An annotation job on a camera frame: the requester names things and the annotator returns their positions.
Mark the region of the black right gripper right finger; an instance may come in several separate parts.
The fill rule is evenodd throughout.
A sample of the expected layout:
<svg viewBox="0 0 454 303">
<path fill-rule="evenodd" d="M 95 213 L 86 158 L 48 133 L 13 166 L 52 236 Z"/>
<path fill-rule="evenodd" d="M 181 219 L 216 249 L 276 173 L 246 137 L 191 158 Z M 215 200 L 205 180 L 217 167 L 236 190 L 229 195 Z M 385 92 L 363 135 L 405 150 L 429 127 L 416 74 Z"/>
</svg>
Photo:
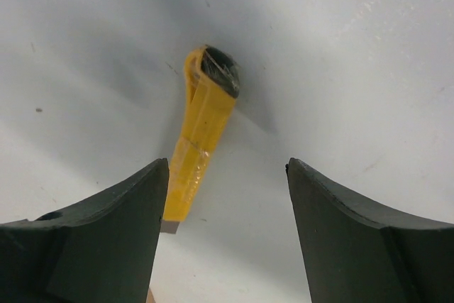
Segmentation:
<svg viewBox="0 0 454 303">
<path fill-rule="evenodd" d="M 452 302 L 453 225 L 380 204 L 292 158 L 289 193 L 313 302 Z"/>
</svg>

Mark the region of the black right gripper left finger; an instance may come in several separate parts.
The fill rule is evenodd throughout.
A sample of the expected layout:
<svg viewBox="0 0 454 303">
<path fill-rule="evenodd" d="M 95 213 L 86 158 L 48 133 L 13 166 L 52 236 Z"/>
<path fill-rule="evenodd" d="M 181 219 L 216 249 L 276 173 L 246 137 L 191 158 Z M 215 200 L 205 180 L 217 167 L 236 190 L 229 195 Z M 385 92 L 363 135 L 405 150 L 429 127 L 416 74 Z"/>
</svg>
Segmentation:
<svg viewBox="0 0 454 303">
<path fill-rule="evenodd" d="M 40 218 L 1 225 L 2 302 L 145 302 L 169 178 L 158 159 Z"/>
</svg>

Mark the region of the yellow utility knife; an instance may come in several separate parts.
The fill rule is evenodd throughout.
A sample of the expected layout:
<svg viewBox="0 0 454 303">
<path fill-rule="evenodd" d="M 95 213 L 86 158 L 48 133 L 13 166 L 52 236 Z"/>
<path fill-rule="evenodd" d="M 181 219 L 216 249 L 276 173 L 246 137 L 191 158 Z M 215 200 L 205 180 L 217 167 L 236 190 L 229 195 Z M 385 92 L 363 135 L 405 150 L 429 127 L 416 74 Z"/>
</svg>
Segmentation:
<svg viewBox="0 0 454 303">
<path fill-rule="evenodd" d="M 237 63 L 211 45 L 188 54 L 184 80 L 184 118 L 169 166 L 162 233 L 176 233 L 187 218 L 240 94 Z"/>
</svg>

